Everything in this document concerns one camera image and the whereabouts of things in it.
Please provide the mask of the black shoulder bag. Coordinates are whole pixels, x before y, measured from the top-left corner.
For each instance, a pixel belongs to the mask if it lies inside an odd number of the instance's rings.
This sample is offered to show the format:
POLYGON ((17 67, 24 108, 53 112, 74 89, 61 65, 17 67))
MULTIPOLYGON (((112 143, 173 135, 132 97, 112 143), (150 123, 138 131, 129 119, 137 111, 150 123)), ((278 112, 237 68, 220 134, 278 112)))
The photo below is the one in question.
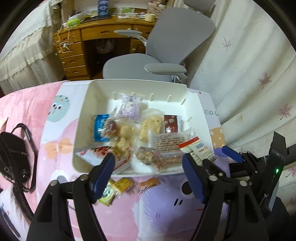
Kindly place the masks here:
POLYGON ((21 128, 25 133, 34 153, 33 168, 29 164, 29 154, 25 141, 13 132, 1 132, 1 174, 13 184, 13 193, 23 214, 32 220, 34 213, 29 206, 25 193, 34 191, 36 187, 38 151, 28 127, 19 123, 13 129, 21 128))

